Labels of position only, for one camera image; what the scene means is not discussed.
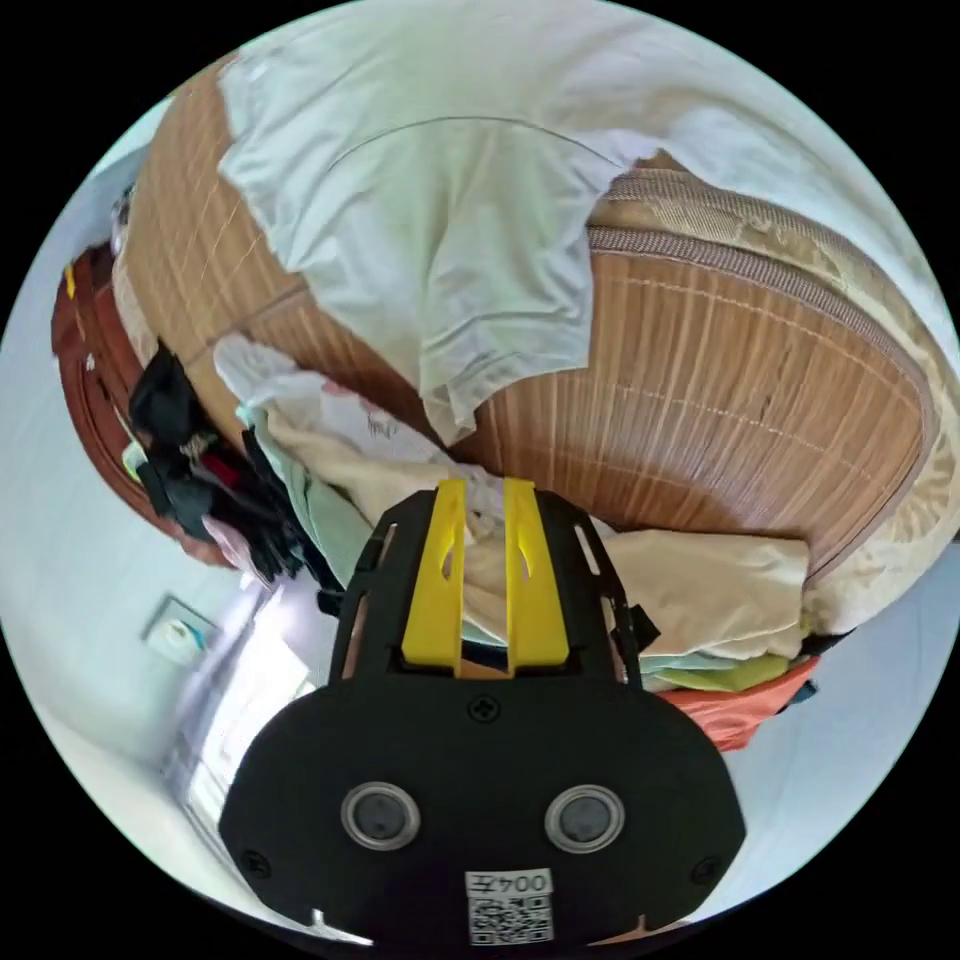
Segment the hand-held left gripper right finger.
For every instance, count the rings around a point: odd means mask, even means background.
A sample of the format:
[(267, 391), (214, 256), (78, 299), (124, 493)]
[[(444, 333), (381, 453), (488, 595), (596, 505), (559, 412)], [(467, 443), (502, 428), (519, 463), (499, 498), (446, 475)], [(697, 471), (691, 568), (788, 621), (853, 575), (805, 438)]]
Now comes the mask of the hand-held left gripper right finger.
[(508, 668), (558, 668), (567, 634), (534, 484), (504, 481)]

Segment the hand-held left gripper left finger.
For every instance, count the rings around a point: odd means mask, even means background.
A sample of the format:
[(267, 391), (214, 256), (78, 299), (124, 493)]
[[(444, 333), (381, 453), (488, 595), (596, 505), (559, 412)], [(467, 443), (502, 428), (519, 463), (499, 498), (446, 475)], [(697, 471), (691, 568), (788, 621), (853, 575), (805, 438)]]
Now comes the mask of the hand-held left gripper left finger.
[(401, 643), (405, 662), (458, 670), (463, 626), (466, 484), (438, 484)]

